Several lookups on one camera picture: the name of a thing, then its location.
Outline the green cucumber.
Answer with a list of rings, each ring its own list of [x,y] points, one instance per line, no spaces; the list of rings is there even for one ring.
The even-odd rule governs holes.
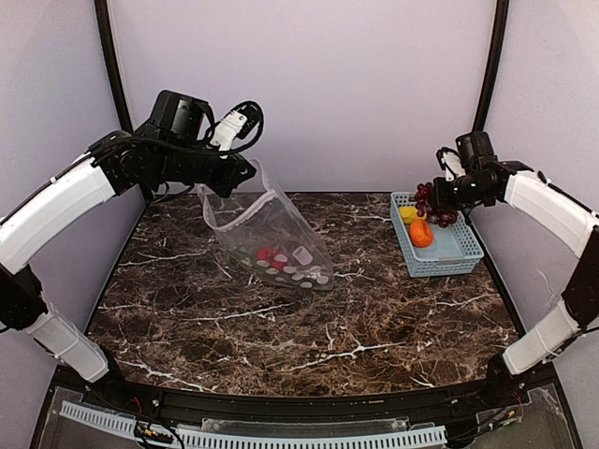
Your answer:
[[[242,247],[235,248],[232,253],[240,262],[248,266],[251,266],[256,260],[256,256],[251,250]]]

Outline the dark purple grapes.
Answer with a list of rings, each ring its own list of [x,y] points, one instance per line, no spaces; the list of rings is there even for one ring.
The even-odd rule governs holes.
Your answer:
[[[458,221],[458,213],[455,210],[444,210],[434,205],[434,189],[431,182],[420,183],[416,188],[414,200],[416,202],[416,216],[426,219],[429,223],[442,228],[453,225]]]

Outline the red apple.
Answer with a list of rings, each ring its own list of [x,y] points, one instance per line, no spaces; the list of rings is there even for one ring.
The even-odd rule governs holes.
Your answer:
[[[287,266],[288,257],[281,251],[272,248],[261,248],[256,253],[256,259],[267,267],[282,270]]]

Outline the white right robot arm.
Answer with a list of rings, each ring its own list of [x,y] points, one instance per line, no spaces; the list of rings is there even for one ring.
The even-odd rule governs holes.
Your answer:
[[[557,356],[598,317],[598,214],[521,162],[460,166],[444,157],[435,188],[451,207],[495,207],[475,227],[526,333],[500,364],[516,377]]]

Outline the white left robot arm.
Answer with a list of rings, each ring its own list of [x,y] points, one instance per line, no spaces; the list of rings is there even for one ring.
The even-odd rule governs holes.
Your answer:
[[[245,132],[214,125],[205,138],[184,142],[172,131],[142,126],[93,144],[1,220],[1,323],[23,331],[51,356],[95,383],[114,370],[105,352],[85,337],[44,295],[30,264],[46,248],[72,255],[88,248],[77,221],[139,185],[206,184],[229,196],[256,171],[234,147]]]

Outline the clear zip top bag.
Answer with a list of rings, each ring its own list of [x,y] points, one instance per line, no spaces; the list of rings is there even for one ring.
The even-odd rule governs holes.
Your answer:
[[[262,282],[288,288],[329,291],[334,270],[323,238],[308,224],[272,175],[252,159],[256,175],[228,198],[209,187],[198,188],[203,218],[222,248]],[[272,248],[288,257],[282,270],[267,267],[257,259],[251,266],[240,262],[235,248],[256,253]]]

